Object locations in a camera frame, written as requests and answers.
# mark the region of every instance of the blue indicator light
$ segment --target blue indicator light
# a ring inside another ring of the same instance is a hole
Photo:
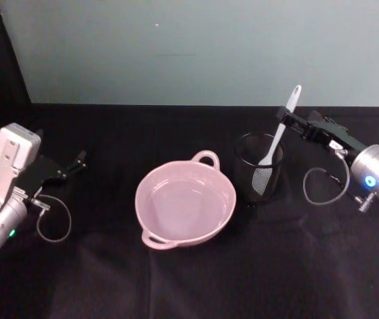
[[[365,185],[367,185],[368,187],[374,187],[377,184],[376,179],[370,175],[366,176],[364,181],[365,181]]]

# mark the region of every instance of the pink bowl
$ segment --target pink bowl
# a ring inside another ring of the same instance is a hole
[[[200,162],[205,157],[213,160],[213,166]],[[224,228],[236,199],[235,189],[221,173],[219,158],[212,151],[157,167],[136,190],[142,241],[153,249],[202,243]]]

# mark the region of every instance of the mesh utensil holder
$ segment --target mesh utensil holder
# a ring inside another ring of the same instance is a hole
[[[239,199],[259,203],[272,198],[284,160],[282,143],[277,146],[271,165],[259,162],[268,154],[273,138],[269,134],[250,133],[236,141],[233,184]]]

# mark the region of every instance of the white spatula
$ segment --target white spatula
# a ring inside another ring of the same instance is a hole
[[[290,95],[289,101],[287,101],[287,105],[285,106],[289,112],[293,113],[296,108],[297,102],[299,101],[299,96],[301,95],[302,86],[298,85],[293,90]],[[268,154],[259,162],[259,165],[271,165],[272,159],[277,149],[278,143],[280,142],[281,136],[285,131],[285,125],[280,123],[278,125],[277,132],[275,133],[274,140],[272,141],[271,147],[269,148]],[[269,179],[272,175],[272,168],[257,168],[255,173],[253,174],[253,179],[251,181],[251,185],[253,189],[262,196],[265,192]]]

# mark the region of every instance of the wall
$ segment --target wall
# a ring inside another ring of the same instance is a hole
[[[33,102],[379,106],[379,0],[0,0]]]

